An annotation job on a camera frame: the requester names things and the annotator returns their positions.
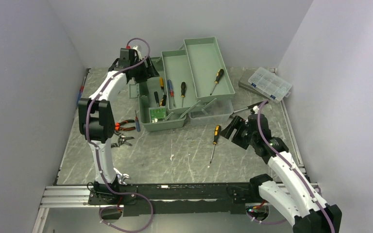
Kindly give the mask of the short yellow screwdriver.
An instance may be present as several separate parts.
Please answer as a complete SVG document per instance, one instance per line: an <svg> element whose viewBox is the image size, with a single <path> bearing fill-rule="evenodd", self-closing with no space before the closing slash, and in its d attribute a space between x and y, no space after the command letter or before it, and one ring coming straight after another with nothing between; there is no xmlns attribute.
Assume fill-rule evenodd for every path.
<svg viewBox="0 0 373 233"><path fill-rule="evenodd" d="M162 77L159 78L159 83L160 83L162 94L165 95L164 80Z"/></svg>

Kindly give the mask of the blue red long screwdriver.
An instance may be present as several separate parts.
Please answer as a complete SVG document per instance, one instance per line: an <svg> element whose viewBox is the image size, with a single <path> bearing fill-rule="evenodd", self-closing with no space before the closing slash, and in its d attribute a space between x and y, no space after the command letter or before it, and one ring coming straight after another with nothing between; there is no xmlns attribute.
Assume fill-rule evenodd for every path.
<svg viewBox="0 0 373 233"><path fill-rule="evenodd" d="M173 105L173 107L176 107L175 100L174 100L174 88L173 88L172 81L170 79L167 80L167 86L168 86L170 96L171 96L171 99L172 99L172 105Z"/></svg>

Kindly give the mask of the green toolbox base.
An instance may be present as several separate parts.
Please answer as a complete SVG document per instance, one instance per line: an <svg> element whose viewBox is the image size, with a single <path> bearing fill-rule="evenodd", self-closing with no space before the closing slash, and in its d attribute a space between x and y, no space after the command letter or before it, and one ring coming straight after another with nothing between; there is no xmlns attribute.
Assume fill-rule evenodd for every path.
<svg viewBox="0 0 373 233"><path fill-rule="evenodd" d="M181 114L171 114L167 107L164 107L167 116L162 121L153 122L151 120L150 110L157 108L154 93L157 92L160 99L163 97L159 78L165 77L161 57L153 57L152 63L158 72L158 76L138 84L139 112L137 115L139 122L149 132L181 128L184 125L186 116L181 117Z"/></svg>

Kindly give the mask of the yellow black handle hammer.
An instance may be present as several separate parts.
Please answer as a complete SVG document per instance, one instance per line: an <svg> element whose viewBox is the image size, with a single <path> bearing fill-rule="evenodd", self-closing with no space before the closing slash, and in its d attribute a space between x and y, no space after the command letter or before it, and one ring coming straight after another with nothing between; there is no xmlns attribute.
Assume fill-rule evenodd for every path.
<svg viewBox="0 0 373 233"><path fill-rule="evenodd" d="M154 93L155 102L157 104L157 107L163 107L166 105L167 95L164 94L162 98L159 98L158 92L155 91Z"/></svg>

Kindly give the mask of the yellow black medium screwdriver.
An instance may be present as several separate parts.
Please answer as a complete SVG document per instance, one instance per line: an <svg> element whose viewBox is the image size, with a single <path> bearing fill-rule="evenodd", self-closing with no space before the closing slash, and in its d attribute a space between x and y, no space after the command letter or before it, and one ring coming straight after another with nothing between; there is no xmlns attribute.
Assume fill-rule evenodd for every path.
<svg viewBox="0 0 373 233"><path fill-rule="evenodd" d="M183 105L184 105L184 98L185 98L185 94L186 94L186 88L187 88L186 82L182 82L181 83L181 98L182 98L182 105L181 105L181 107L183 107Z"/></svg>

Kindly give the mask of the green label screwdriver bit box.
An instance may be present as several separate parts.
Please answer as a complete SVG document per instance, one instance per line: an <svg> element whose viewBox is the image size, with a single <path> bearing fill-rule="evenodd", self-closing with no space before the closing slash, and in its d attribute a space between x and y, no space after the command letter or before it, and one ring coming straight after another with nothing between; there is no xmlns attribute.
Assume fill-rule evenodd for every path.
<svg viewBox="0 0 373 233"><path fill-rule="evenodd" d="M151 123L164 121L167 118L167 110L165 107L151 107L148 109Z"/></svg>

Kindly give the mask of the yellow black stubby screwdriver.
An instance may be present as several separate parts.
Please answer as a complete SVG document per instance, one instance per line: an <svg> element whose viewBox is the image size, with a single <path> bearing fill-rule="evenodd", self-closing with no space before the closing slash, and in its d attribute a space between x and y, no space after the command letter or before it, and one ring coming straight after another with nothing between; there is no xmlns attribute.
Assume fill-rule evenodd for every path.
<svg viewBox="0 0 373 233"><path fill-rule="evenodd" d="M217 72L217 75L216 75L216 78L215 78L215 84L214 84L214 86L213 86L213 89L212 89L211 92L210 92L210 95L211 95L211 96L212 96L212 94L213 94L213 92L214 92L216 86L217 86L218 83L220 82L221 78L224 76L224 73L225 73L225 71L224 71L224 69L222 69L222 68Z"/></svg>

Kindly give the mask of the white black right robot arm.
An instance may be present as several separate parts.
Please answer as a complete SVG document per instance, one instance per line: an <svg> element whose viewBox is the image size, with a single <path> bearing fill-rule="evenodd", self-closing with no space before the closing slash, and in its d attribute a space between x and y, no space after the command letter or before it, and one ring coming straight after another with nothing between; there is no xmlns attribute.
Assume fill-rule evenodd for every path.
<svg viewBox="0 0 373 233"><path fill-rule="evenodd" d="M219 137L231 139L243 149L253 147L280 178L284 192L268 174L255 176L249 181L248 195L253 201L265 200L291 225L294 233L338 233L342 212L330 205L309 183L293 161L289 148L279 137L273 137L264 114L239 116L222 130L217 126L213 144Z"/></svg>

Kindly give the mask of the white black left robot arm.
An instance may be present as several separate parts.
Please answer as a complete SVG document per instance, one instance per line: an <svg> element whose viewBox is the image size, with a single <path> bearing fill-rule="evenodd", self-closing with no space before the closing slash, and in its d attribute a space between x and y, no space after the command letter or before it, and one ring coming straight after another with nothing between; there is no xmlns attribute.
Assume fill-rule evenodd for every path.
<svg viewBox="0 0 373 233"><path fill-rule="evenodd" d="M148 55L142 56L137 46L126 46L120 50L119 58L112 63L99 88L78 102L79 130L91 148L96 168L94 190L101 192L101 198L109 204L119 200L119 187L129 178L116 170L112 162L115 120L111 101L130 80L142 83L157 75Z"/></svg>

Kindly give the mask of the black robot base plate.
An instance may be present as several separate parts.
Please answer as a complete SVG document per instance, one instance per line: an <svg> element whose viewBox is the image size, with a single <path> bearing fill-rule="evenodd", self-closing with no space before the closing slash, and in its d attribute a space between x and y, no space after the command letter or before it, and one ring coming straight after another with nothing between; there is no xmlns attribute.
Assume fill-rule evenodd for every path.
<svg viewBox="0 0 373 233"><path fill-rule="evenodd" d="M90 185L89 206L118 206L124 216L153 214L230 213L245 214L247 209L266 205L249 182L129 184L121 194L95 191Z"/></svg>

